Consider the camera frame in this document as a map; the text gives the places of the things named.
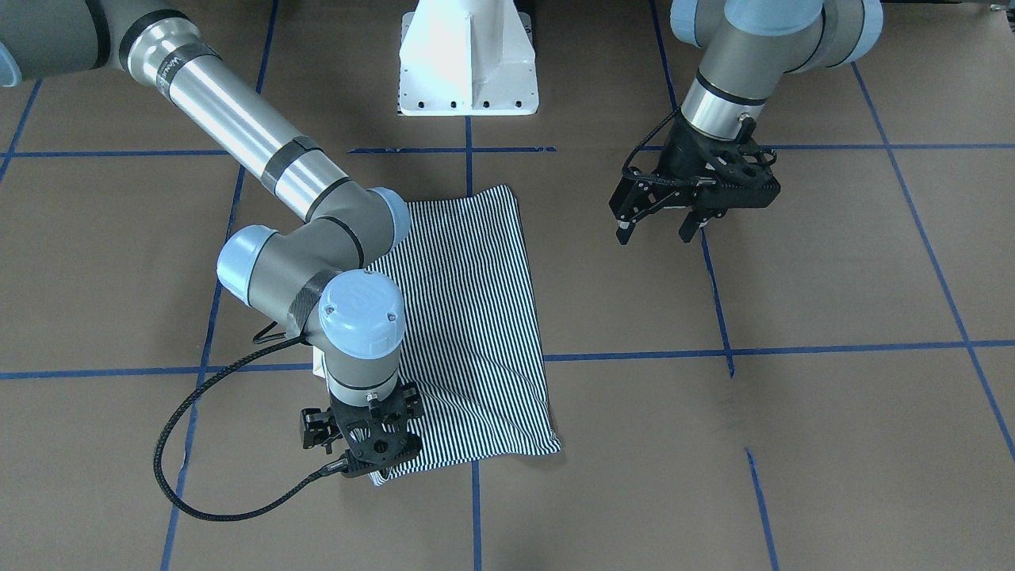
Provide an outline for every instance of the gray arm segment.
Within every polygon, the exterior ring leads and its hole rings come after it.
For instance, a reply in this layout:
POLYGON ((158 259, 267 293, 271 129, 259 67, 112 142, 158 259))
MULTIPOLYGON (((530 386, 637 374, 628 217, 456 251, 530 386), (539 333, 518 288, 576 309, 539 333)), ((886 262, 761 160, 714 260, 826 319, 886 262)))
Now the gray arm segment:
POLYGON ((681 113, 699 132, 733 140, 757 119, 784 73, 854 61, 881 31, 877 0, 674 0, 680 40, 704 47, 681 113))
POLYGON ((103 66, 155 87, 307 222, 288 235, 240 230, 219 256, 219 279, 324 352, 334 397, 356 407, 386 398, 397 383, 404 304, 394 282, 358 268, 405 237, 404 201, 352 180, 167 2, 0 0, 6 84, 103 66))

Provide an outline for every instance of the striped cloth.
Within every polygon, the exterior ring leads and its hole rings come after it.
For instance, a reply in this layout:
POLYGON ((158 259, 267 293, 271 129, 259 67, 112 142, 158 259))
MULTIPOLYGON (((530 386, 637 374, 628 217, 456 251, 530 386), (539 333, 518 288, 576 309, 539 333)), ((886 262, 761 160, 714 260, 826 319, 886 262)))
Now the striped cloth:
POLYGON ((412 231, 369 269, 405 296, 401 374, 422 395, 412 461, 374 473, 380 486, 414 472, 498 454, 560 450, 550 427, 529 264, 515 196, 409 204, 412 231))

